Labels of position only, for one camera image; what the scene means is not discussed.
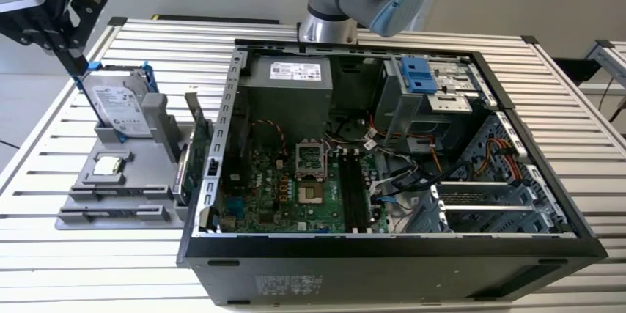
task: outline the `metal frame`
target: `metal frame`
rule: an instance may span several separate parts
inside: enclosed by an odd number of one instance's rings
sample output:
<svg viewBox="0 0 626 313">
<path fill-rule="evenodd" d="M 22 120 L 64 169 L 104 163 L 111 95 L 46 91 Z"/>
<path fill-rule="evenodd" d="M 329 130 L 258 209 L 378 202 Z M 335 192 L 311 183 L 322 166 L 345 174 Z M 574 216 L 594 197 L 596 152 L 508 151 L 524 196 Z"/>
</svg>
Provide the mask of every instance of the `metal frame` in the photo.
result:
<svg viewBox="0 0 626 313">
<path fill-rule="evenodd" d="M 597 41 L 585 59 L 594 59 L 626 87 L 626 42 Z"/>
<path fill-rule="evenodd" d="M 112 35 L 111 30 L 107 29 L 106 35 Z M 610 254 L 602 264 L 514 303 L 482 303 L 480 306 L 459 303 L 437 309 L 502 309 L 510 313 L 626 310 L 624 146 L 617 143 L 620 136 L 594 113 L 578 88 L 568 84 L 568 78 L 553 68 L 552 59 L 537 45 L 526 44 L 514 36 L 402 32 L 383 39 L 365 30 L 359 35 L 363 45 L 484 53 L 560 181 Z M 237 37 L 291 41 L 295 28 L 128 20 L 94 54 L 106 64 L 136 65 L 151 60 L 159 88 L 171 95 L 171 113 L 178 119 L 191 121 L 191 115 L 182 113 L 186 107 L 182 94 L 198 91 L 206 116 L 217 117 L 221 86 L 226 82 Z M 211 308 L 197 277 L 189 270 L 175 267 L 181 230 L 54 230 L 54 217 L 67 197 L 64 192 L 95 142 L 94 122 L 84 97 L 68 84 L 0 176 L 0 213 L 7 214 L 0 218 L 0 229 L 8 230 L 0 231 L 4 256 L 0 277 L 14 286 L 0 288 L 0 301 L 22 302 L 20 308 L 30 310 Z M 60 286 L 75 287 L 70 290 Z M 338 312 L 371 309 L 361 305 L 326 308 Z M 397 304 L 378 306 L 378 309 L 433 310 L 434 307 Z M 311 306 L 293 310 L 311 310 Z"/>
</svg>

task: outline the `cable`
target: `cable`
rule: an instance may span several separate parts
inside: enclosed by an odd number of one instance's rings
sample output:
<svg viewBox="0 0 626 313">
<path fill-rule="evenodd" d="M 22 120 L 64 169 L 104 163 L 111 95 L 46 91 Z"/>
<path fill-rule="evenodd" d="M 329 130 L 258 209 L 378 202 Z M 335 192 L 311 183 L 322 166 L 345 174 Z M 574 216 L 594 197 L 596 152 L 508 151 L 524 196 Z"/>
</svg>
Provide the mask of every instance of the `cable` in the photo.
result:
<svg viewBox="0 0 626 313">
<path fill-rule="evenodd" d="M 485 171 L 489 165 L 489 160 L 492 159 L 492 143 L 496 143 L 498 145 L 498 149 L 512 148 L 512 144 L 509 141 L 504 139 L 489 139 L 488 143 L 485 145 L 485 158 L 482 159 L 481 166 L 478 167 L 477 172 L 474 173 L 474 176 L 477 177 L 481 175 L 481 173 Z M 512 172 L 512 175 L 514 179 L 521 180 L 522 179 L 522 171 L 518 168 L 518 164 L 516 163 L 513 157 L 510 155 L 504 155 L 505 163 L 509 165 L 509 169 Z"/>
<path fill-rule="evenodd" d="M 277 128 L 278 133 L 281 134 L 281 141 L 283 142 L 283 154 L 287 155 L 287 142 L 285 140 L 285 132 L 281 129 L 281 126 L 277 125 L 273 120 L 257 120 L 253 122 L 253 126 L 255 126 L 258 122 L 261 122 L 262 124 L 269 124 Z"/>
<path fill-rule="evenodd" d="M 401 194 L 402 192 L 417 192 L 417 191 L 427 190 L 435 183 L 445 180 L 458 169 L 461 169 L 466 165 L 468 165 L 466 161 L 458 161 L 449 170 L 442 172 L 438 176 L 427 180 L 425 183 L 421 183 L 421 180 L 415 180 L 411 183 L 409 183 L 405 187 L 399 188 L 397 191 L 383 196 L 391 197 L 391 196 L 395 196 L 397 194 Z"/>
<path fill-rule="evenodd" d="M 391 204 L 397 205 L 398 207 L 401 207 L 405 210 L 414 210 L 413 208 L 410 208 L 406 205 L 403 205 L 402 203 L 399 203 L 399 201 L 394 197 L 385 196 L 385 197 L 379 197 L 378 200 L 381 202 L 385 202 L 385 203 L 391 203 Z"/>
<path fill-rule="evenodd" d="M 3 141 L 2 139 L 0 139 L 0 143 L 15 148 L 16 150 L 20 149 L 20 146 L 16 146 L 14 143 L 8 143 L 7 141 Z"/>
<path fill-rule="evenodd" d="M 386 132 L 382 132 L 377 126 L 374 125 L 374 116 L 370 114 L 370 128 L 373 128 L 375 130 L 375 132 L 386 137 L 387 134 Z M 430 153 L 433 154 L 433 160 L 434 160 L 434 163 L 437 164 L 438 166 L 438 171 L 441 172 L 441 164 L 439 164 L 439 158 L 438 158 L 438 153 L 435 151 L 435 143 L 434 143 L 434 136 L 433 135 L 415 135 L 413 133 L 409 133 L 407 134 L 409 137 L 414 137 L 414 138 L 418 138 L 418 139 L 430 139 Z"/>
<path fill-rule="evenodd" d="M 430 148 L 430 152 L 433 153 L 434 163 L 438 165 L 438 171 L 441 172 L 439 158 L 438 158 L 438 153 L 434 150 L 434 147 Z"/>
<path fill-rule="evenodd" d="M 337 144 L 367 142 L 366 139 L 345 139 L 343 137 L 335 138 L 331 136 L 331 131 L 326 131 L 326 137 Z"/>
<path fill-rule="evenodd" d="M 622 109 L 617 109 L 613 115 L 610 116 L 609 122 L 616 121 L 617 117 L 620 116 L 620 113 L 622 112 Z"/>
<path fill-rule="evenodd" d="M 397 221 L 397 223 L 394 224 L 394 232 L 397 232 L 397 227 L 398 225 L 401 224 L 401 222 L 407 218 L 407 216 L 410 216 L 414 212 L 417 211 L 417 209 L 414 208 L 409 213 L 406 213 L 401 220 Z"/>
<path fill-rule="evenodd" d="M 602 103 L 605 102 L 606 93 L 609 92 L 610 84 L 616 78 L 612 77 L 609 84 L 606 85 L 605 92 L 602 93 L 602 98 L 600 98 L 598 111 L 602 113 Z"/>
</svg>

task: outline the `sticker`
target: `sticker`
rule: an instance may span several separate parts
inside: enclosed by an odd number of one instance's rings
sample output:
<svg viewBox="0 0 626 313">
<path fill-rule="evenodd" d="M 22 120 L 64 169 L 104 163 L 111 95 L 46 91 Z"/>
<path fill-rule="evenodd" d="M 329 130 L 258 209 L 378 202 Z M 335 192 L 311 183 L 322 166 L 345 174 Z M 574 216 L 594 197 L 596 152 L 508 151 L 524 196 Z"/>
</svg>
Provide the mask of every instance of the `sticker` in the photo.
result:
<svg viewBox="0 0 626 313">
<path fill-rule="evenodd" d="M 319 295 L 323 275 L 257 275 L 259 295 Z"/>
<path fill-rule="evenodd" d="M 94 93 L 111 126 L 128 137 L 150 135 L 135 93 L 126 87 L 111 86 L 95 86 Z"/>
<path fill-rule="evenodd" d="M 322 65 L 274 62 L 270 69 L 271 80 L 322 81 Z"/>
<path fill-rule="evenodd" d="M 114 191 L 114 190 L 96 190 L 96 194 L 111 195 L 111 194 L 118 194 L 118 191 Z"/>
<path fill-rule="evenodd" d="M 373 139 L 378 133 L 379 132 L 375 130 L 375 128 L 370 128 L 369 133 L 366 134 L 366 138 Z"/>
<path fill-rule="evenodd" d="M 108 218 L 110 216 L 112 216 L 110 213 L 107 212 L 88 212 L 88 215 L 90 217 L 96 217 L 96 216 L 103 216 L 106 218 Z"/>
<path fill-rule="evenodd" d="M 377 145 L 378 145 L 378 144 L 377 144 L 375 141 L 371 139 L 371 140 L 369 140 L 367 142 L 365 142 L 363 147 L 365 147 L 365 149 L 371 150 Z"/>
</svg>

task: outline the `blue plastic clip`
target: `blue plastic clip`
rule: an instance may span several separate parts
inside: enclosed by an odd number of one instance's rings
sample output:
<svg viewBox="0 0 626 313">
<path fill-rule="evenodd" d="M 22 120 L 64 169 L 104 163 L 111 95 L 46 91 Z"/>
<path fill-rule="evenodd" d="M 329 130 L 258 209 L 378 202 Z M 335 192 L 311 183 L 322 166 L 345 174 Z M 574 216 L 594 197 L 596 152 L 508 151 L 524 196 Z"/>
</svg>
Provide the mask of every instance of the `blue plastic clip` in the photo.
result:
<svg viewBox="0 0 626 313">
<path fill-rule="evenodd" d="M 102 69 L 102 62 L 91 62 L 90 66 L 87 67 L 88 71 L 99 71 Z"/>
<path fill-rule="evenodd" d="M 149 91 L 153 93 L 159 93 L 159 87 L 157 86 L 155 80 L 155 70 L 153 66 L 149 65 L 149 62 L 144 62 L 142 69 L 146 71 L 146 79 L 149 80 Z"/>
<path fill-rule="evenodd" d="M 430 71 L 429 61 L 423 58 L 401 58 L 401 72 L 411 93 L 434 94 L 439 90 L 438 82 Z"/>
</svg>

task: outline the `wire bundle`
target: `wire bundle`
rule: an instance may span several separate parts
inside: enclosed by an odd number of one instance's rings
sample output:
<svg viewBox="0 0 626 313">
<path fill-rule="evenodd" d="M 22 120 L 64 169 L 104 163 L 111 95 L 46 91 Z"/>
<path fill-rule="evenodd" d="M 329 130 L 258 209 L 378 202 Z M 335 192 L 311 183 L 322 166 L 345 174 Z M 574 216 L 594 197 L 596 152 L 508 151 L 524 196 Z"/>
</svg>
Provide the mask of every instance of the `wire bundle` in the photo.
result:
<svg viewBox="0 0 626 313">
<path fill-rule="evenodd" d="M 373 128 L 375 130 L 375 132 L 382 136 L 382 137 L 386 137 L 387 134 L 386 134 L 386 131 L 381 131 L 377 126 L 374 125 L 374 116 L 370 115 L 370 128 Z M 415 135 L 413 133 L 409 133 L 407 134 L 409 137 L 414 137 L 417 139 L 430 139 L 430 153 L 433 154 L 433 159 L 434 159 L 434 163 L 438 165 L 438 171 L 441 172 L 442 169 L 441 169 L 441 164 L 439 164 L 439 158 L 438 158 L 438 154 L 434 150 L 435 148 L 435 143 L 434 143 L 434 136 L 433 135 Z"/>
<path fill-rule="evenodd" d="M 285 132 L 281 129 L 281 126 L 277 125 L 273 120 L 257 120 L 255 122 L 253 122 L 253 126 L 255 126 L 258 123 L 269 124 L 277 128 L 278 133 L 281 134 L 281 141 L 283 142 L 283 154 L 287 155 L 287 142 L 285 140 Z"/>
<path fill-rule="evenodd" d="M 478 167 L 477 172 L 474 173 L 474 176 L 478 176 L 485 169 L 488 168 L 489 165 L 489 160 L 492 159 L 492 146 L 496 144 L 498 146 L 498 150 L 502 150 L 505 148 L 512 148 L 512 144 L 509 143 L 508 140 L 505 139 L 489 139 L 486 146 L 485 146 L 485 159 L 482 160 L 481 166 Z M 513 177 L 517 180 L 521 180 L 522 177 L 522 171 L 520 170 L 518 164 L 516 163 L 516 160 L 513 159 L 513 155 L 509 154 L 502 154 L 505 162 L 508 163 L 509 169 L 512 171 Z"/>
</svg>

